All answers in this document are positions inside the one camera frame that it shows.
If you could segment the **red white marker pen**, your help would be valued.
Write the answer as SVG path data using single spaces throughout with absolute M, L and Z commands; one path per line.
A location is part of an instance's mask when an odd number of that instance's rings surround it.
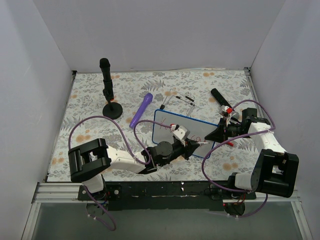
M 202 145 L 206 145 L 206 144 L 209 144 L 209 142 L 197 142 L 196 144 L 198 144 L 198 145 L 200 145 L 200 146 L 202 146 Z

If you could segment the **blue framed whiteboard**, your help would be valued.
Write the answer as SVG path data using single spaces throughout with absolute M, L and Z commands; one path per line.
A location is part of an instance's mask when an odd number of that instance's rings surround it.
M 204 144 L 194 151 L 193 155 L 196 157 L 204 158 L 206 154 L 214 147 L 214 141 L 205 140 L 205 136 L 210 134 L 218 127 L 214 123 L 161 109 L 155 110 L 153 120 L 168 126 L 171 124 L 181 125 L 190 131 L 190 134 L 188 135 L 189 139 L 197 142 L 208 142 L 208 144 Z M 172 130 L 164 126 L 153 124 L 152 142 L 154 144 L 158 144 L 162 141 L 167 141 L 171 144 L 174 142 Z

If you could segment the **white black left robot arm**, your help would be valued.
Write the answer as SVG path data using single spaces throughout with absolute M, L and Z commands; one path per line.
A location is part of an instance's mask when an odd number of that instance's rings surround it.
M 157 167 L 170 164 L 178 157 L 188 160 L 198 147 L 198 142 L 188 138 L 185 144 L 177 139 L 174 139 L 174 143 L 162 141 L 136 153 L 137 157 L 142 157 L 142 164 L 129 152 L 108 146 L 105 139 L 97 138 L 68 151 L 70 179 L 73 183 L 82 183 L 95 200 L 101 200 L 107 193 L 101 172 L 107 168 L 146 175 L 157 171 Z

